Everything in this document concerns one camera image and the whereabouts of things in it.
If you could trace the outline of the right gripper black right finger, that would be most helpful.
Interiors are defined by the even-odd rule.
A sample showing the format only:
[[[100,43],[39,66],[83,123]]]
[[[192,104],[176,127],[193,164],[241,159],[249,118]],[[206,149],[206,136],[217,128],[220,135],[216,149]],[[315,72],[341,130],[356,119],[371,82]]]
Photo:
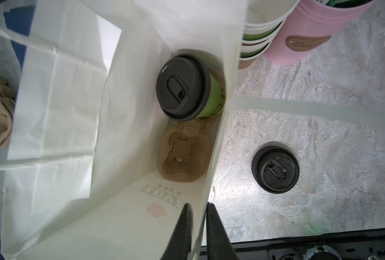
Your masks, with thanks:
[[[208,260],[239,260],[233,249],[216,207],[212,203],[206,208],[206,240]]]

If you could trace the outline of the white paper takeout bag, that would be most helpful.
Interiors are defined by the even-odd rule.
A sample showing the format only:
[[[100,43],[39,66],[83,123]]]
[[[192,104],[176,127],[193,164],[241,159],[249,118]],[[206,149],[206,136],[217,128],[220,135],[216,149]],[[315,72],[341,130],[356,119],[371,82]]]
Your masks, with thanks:
[[[13,132],[0,159],[7,260],[157,260],[183,206],[199,257],[213,202],[233,242],[385,228],[385,1],[302,63],[264,63],[238,83],[247,1],[38,1]],[[225,82],[210,165],[165,180],[157,157],[170,119],[156,97],[182,52]],[[252,160],[289,150],[300,176],[262,189]]]

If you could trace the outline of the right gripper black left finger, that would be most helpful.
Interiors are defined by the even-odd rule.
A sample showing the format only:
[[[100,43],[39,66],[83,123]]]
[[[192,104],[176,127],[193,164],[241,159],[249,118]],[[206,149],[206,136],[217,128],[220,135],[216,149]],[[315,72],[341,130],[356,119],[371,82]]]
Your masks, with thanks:
[[[189,203],[183,206],[168,246],[161,260],[187,260],[191,252],[193,210]]]

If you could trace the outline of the green paper coffee cup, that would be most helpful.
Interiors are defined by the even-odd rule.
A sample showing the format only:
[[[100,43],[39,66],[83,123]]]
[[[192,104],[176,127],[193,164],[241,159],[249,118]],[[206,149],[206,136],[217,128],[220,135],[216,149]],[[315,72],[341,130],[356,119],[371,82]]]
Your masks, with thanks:
[[[226,93],[225,93],[225,82],[218,74],[213,70],[209,69],[211,89],[208,101],[197,116],[198,118],[206,118],[219,114],[225,105]]]

